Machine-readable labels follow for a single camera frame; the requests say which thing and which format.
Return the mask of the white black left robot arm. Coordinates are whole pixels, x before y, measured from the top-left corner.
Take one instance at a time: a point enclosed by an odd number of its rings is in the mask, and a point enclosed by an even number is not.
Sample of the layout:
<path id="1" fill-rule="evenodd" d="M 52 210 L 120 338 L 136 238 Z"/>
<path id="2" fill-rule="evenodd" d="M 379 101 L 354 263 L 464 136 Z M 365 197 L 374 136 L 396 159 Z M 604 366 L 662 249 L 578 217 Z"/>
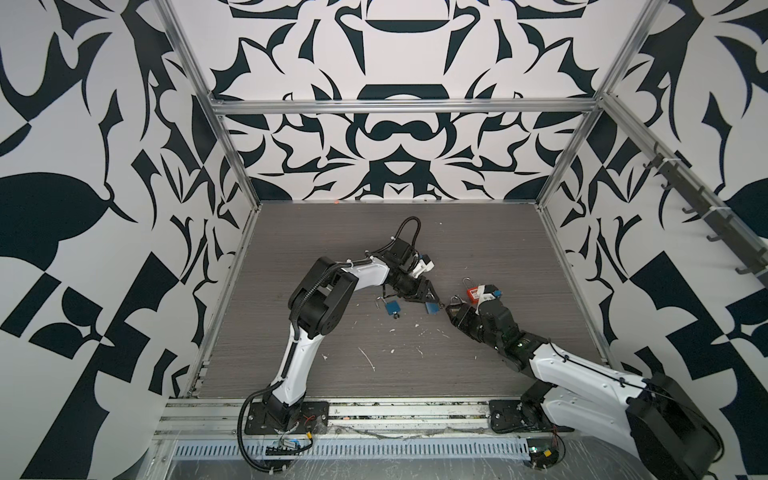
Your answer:
<path id="1" fill-rule="evenodd" d="M 426 274 L 434 268 L 429 256 L 416 249 L 421 219 L 409 216 L 384 246 L 368 251 L 359 260 L 335 262 L 319 258 L 292 293 L 289 301 L 289 340 L 274 380 L 246 397 L 236 424 L 239 454 L 253 470 L 274 475 L 289 468 L 292 459 L 314 446 L 311 430 L 307 442 L 292 447 L 282 444 L 265 449 L 258 460 L 245 445 L 246 416 L 263 412 L 267 422 L 282 435 L 299 426 L 307 380 L 322 341 L 339 324 L 353 294 L 362 289 L 392 289 L 396 298 L 419 303 L 429 311 L 441 306 Z"/>

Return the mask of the red safety padlock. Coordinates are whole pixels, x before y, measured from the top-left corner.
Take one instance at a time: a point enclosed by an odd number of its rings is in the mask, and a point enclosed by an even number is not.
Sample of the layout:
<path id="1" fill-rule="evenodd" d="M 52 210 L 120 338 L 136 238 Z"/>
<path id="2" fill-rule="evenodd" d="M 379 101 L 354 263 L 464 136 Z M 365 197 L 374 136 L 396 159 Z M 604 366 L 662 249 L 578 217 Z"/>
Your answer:
<path id="1" fill-rule="evenodd" d="M 477 304 L 479 301 L 479 285 L 474 282 L 470 277 L 464 277 L 462 279 L 462 285 L 465 288 L 468 300 L 472 304 Z"/>

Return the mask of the blue padlock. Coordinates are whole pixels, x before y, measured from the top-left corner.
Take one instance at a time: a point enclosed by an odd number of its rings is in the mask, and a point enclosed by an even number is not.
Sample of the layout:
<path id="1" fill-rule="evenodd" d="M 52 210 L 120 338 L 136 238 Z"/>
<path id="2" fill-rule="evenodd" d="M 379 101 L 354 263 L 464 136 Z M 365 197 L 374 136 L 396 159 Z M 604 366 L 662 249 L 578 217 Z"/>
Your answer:
<path id="1" fill-rule="evenodd" d="M 376 304 L 380 305 L 386 310 L 386 313 L 393 319 L 399 319 L 401 314 L 401 307 L 396 300 L 380 296 L 376 299 Z"/>
<path id="2" fill-rule="evenodd" d="M 426 302 L 425 308 L 429 315 L 436 315 L 441 310 L 441 306 L 439 302 Z"/>

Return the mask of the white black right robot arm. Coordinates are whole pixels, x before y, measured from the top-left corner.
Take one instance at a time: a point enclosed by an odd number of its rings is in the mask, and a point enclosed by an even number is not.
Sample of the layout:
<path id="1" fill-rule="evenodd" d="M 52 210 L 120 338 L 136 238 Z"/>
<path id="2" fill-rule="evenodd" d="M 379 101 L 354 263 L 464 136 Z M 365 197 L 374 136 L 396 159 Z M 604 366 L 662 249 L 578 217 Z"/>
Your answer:
<path id="1" fill-rule="evenodd" d="M 445 311 L 459 331 L 534 379 L 526 396 L 553 425 L 568 427 L 636 457 L 657 479 L 701 479 L 724 441 L 677 381 L 643 377 L 567 352 L 520 328 L 498 300 L 458 300 Z"/>

